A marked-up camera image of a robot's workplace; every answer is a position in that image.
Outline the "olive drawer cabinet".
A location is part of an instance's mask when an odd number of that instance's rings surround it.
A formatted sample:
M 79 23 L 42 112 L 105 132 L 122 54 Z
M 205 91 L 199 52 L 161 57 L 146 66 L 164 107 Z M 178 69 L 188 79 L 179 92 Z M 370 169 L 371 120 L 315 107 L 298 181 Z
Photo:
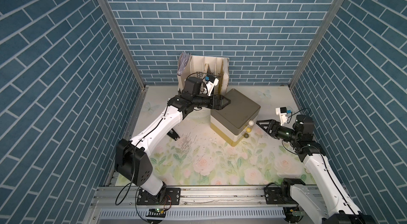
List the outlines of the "olive drawer cabinet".
M 231 147 L 251 136 L 261 106 L 236 89 L 226 93 L 231 103 L 222 110 L 211 110 L 210 127 Z

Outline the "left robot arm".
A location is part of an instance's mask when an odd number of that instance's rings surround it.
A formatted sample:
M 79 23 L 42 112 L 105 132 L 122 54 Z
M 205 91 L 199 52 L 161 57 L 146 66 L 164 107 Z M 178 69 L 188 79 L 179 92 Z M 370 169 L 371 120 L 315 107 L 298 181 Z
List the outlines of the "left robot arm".
M 116 145 L 115 170 L 129 180 L 130 184 L 143 189 L 157 202 L 165 197 L 166 184 L 153 174 L 150 160 L 160 141 L 191 112 L 199 108 L 222 110 L 231 100 L 215 94 L 219 76 L 197 72 L 189 75 L 184 88 L 170 98 L 161 114 L 138 135 L 122 139 Z

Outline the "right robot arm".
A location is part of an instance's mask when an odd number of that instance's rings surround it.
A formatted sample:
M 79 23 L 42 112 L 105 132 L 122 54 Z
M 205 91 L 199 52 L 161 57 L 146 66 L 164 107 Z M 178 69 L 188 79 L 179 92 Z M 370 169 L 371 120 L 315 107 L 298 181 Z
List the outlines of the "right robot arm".
M 270 119 L 257 121 L 270 137 L 291 144 L 294 153 L 313 176 L 323 202 L 315 198 L 299 178 L 284 178 L 282 196 L 295 201 L 315 224 L 373 224 L 374 218 L 364 214 L 345 191 L 329 165 L 322 146 L 314 141 L 314 121 L 298 115 L 292 128 Z

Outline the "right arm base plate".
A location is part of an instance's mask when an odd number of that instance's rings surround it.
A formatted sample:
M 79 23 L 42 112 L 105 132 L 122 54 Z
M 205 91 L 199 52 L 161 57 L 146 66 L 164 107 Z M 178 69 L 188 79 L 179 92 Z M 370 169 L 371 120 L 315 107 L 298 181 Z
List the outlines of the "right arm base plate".
M 268 186 L 263 188 L 267 205 L 297 205 L 295 201 L 284 196 L 278 186 Z

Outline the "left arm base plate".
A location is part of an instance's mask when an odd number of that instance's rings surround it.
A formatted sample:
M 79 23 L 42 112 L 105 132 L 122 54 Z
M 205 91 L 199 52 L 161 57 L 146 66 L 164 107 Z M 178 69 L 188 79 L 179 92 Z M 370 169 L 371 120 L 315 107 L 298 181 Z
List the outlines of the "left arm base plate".
M 158 205 L 179 205 L 181 197 L 180 188 L 165 188 L 162 189 L 157 195 L 152 195 L 144 189 L 139 191 L 137 196 L 138 206 L 158 206 Z

